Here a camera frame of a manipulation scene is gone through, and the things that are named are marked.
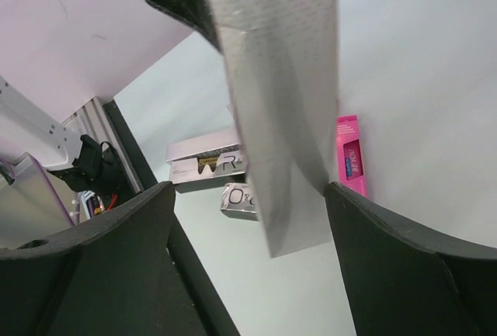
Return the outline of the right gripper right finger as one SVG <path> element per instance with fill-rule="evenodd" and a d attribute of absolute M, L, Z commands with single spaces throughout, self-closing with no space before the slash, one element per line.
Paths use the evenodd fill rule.
<path fill-rule="evenodd" d="M 494 335 L 496 249 L 333 182 L 325 201 L 358 335 Z"/>

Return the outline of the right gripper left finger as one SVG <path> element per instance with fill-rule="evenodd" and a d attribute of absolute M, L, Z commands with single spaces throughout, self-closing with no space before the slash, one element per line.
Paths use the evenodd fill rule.
<path fill-rule="evenodd" d="M 177 234 L 176 192 L 161 182 L 88 222 L 1 252 L 3 335 L 236 335 Z"/>

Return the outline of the plain silver toothpaste box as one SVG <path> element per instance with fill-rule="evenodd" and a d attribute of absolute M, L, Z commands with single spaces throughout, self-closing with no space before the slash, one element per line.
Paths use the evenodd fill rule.
<path fill-rule="evenodd" d="M 207 0 L 269 254 L 328 242 L 335 174 L 337 0 Z"/>

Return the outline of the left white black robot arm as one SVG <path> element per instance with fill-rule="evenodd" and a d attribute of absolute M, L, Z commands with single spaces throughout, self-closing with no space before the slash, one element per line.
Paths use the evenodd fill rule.
<path fill-rule="evenodd" d="M 145 0 L 153 9 L 197 31 L 220 46 L 207 0 Z M 92 191 L 112 206 L 129 186 L 116 148 L 68 129 L 1 80 L 1 135 L 24 146 L 53 176 L 75 192 Z"/>

